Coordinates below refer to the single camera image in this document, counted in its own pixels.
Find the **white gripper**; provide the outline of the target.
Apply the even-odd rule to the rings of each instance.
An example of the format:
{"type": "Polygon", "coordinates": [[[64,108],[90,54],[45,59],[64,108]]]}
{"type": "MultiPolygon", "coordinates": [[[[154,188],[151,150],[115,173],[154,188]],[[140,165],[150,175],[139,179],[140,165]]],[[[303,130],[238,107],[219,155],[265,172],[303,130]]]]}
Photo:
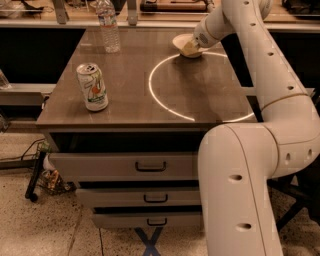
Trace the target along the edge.
{"type": "Polygon", "coordinates": [[[222,6],[214,8],[196,26],[193,37],[181,48],[184,56],[200,53],[200,47],[210,48],[234,32],[231,24],[223,14],[222,6]]]}

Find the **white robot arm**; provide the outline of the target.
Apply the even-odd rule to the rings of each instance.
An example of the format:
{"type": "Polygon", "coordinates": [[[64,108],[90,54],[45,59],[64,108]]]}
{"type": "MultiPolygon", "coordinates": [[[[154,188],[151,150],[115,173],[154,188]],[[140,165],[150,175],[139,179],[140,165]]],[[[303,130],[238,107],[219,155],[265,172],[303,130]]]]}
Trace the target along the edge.
{"type": "Polygon", "coordinates": [[[320,153],[314,104],[264,25],[265,0],[221,0],[183,51],[236,34],[255,88],[260,123],[209,130],[198,151],[208,256],[283,256],[267,182],[300,171],[320,153]]]}

